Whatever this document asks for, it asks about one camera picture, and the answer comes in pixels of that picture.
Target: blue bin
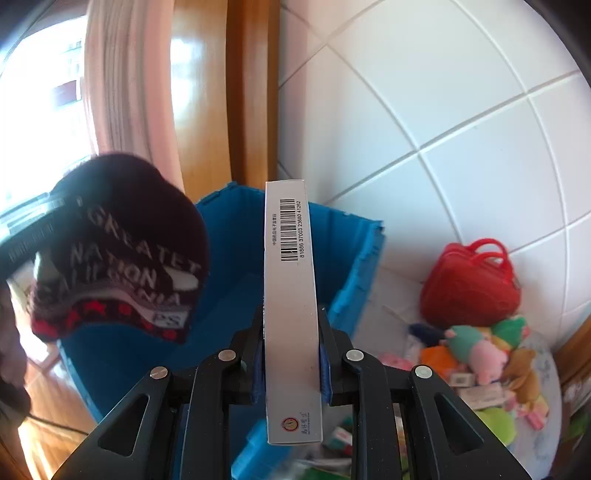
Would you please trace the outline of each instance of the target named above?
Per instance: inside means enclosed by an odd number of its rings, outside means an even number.
[[[197,204],[209,234],[210,277],[184,345],[125,325],[87,325],[61,341],[66,367],[97,421],[155,365],[198,365],[250,325],[263,299],[264,200],[264,192],[231,183]],[[381,223],[313,203],[310,223],[318,303],[329,307],[334,327],[351,334],[384,243]],[[234,478],[264,478],[289,452],[267,444],[264,413],[263,401],[230,408]]]

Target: red handbag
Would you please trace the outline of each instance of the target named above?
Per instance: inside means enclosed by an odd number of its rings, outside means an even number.
[[[500,252],[476,251],[496,245]],[[421,291],[421,314],[431,325],[490,327],[513,315],[521,289],[505,246],[482,238],[465,247],[449,244]]]

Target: person's hand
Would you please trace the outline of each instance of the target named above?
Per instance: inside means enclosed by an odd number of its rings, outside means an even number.
[[[22,387],[26,370],[27,355],[20,342],[10,290],[0,283],[0,378]]]

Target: black cable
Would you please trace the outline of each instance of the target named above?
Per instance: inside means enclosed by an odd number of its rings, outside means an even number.
[[[42,419],[42,418],[39,418],[36,415],[33,415],[31,413],[27,414],[27,417],[30,418],[31,420],[38,421],[39,423],[44,423],[46,425],[51,425],[52,427],[57,427],[57,428],[62,429],[62,430],[68,430],[70,432],[79,433],[80,435],[84,435],[84,436],[87,436],[87,437],[89,435],[88,432],[85,432],[84,430],[78,430],[78,429],[75,429],[74,427],[69,427],[68,425],[62,425],[60,423],[56,423],[56,422],[51,421],[51,420]]]

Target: brown teddy bear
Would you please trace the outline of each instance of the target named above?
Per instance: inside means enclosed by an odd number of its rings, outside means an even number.
[[[517,401],[521,404],[533,402],[540,395],[540,381],[531,368],[534,358],[535,350],[514,350],[501,375],[501,381],[509,380],[508,388],[515,392]]]

